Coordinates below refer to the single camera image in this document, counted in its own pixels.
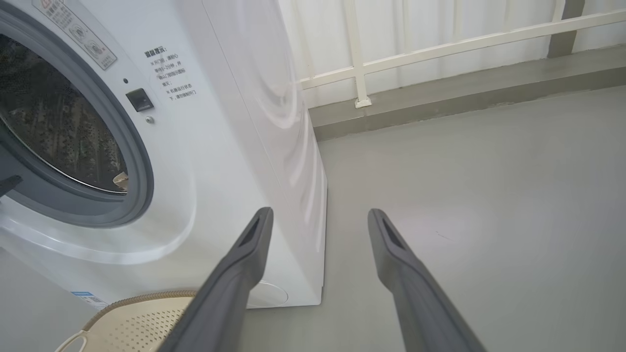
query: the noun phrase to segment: laundry basket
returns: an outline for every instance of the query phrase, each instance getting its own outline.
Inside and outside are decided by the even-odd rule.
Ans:
[[[56,352],[81,338],[80,352],[156,351],[196,291],[168,291],[123,299],[96,314]]]

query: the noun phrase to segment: white railing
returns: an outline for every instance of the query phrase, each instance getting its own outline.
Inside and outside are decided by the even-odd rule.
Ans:
[[[513,0],[506,0],[504,15],[505,18],[502,32],[461,40],[461,8],[463,5],[463,0],[454,0],[454,27],[452,31],[453,42],[433,46],[426,49],[409,51],[409,44],[411,42],[411,24],[409,22],[408,16],[409,0],[403,0],[403,54],[364,63],[361,53],[361,40],[359,38],[359,28],[357,25],[354,0],[343,1],[346,10],[346,23],[348,29],[348,40],[350,43],[350,49],[352,54],[352,67],[323,73],[321,75],[315,75],[315,69],[313,68],[312,64],[313,60],[309,50],[309,45],[306,40],[306,35],[304,34],[302,20],[300,18],[300,11],[297,5],[298,0],[292,0],[302,56],[307,67],[307,74],[309,75],[309,77],[304,78],[300,82],[302,83],[303,89],[308,89],[321,85],[326,85],[328,83],[354,78],[356,80],[357,91],[357,100],[355,101],[355,107],[357,108],[372,105],[371,100],[367,97],[367,90],[365,86],[365,75],[367,75],[368,73],[388,70],[390,68],[409,65],[420,61],[441,58],[452,54],[463,53],[465,51],[482,49],[490,46],[512,43],[515,41],[522,41],[526,39],[549,36],[562,32],[577,31],[583,28],[591,28],[596,26],[603,26],[605,24],[626,21],[626,9],[619,9],[609,13],[590,14],[577,18],[561,20],[561,17],[563,16],[563,10],[565,9],[565,0],[556,0],[554,14],[552,16],[552,22],[537,24],[535,26],[529,26],[524,28],[511,29],[511,2]]]

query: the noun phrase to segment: washing machine door opening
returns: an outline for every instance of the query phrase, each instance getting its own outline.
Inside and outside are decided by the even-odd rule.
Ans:
[[[87,227],[123,225],[153,190],[141,138],[89,64],[37,20],[0,1],[0,179],[8,196]]]

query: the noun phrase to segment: white washing machine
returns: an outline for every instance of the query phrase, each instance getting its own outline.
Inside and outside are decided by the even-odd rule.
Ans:
[[[274,0],[0,1],[0,246],[104,306],[198,288],[274,209],[249,307],[319,304],[327,180]]]

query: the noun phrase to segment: basket handle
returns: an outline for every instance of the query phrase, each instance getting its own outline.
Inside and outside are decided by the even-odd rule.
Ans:
[[[74,342],[74,340],[78,339],[78,338],[82,338],[83,339],[83,345],[81,346],[80,350],[78,352],[83,352],[83,349],[85,348],[85,345],[87,345],[87,332],[85,330],[81,330],[78,331],[77,333],[75,333],[74,335],[70,336],[67,340],[65,340],[64,343],[61,344],[61,346],[59,346],[59,348],[56,349],[56,351],[54,352],[63,352],[65,351],[65,349],[72,343]]]

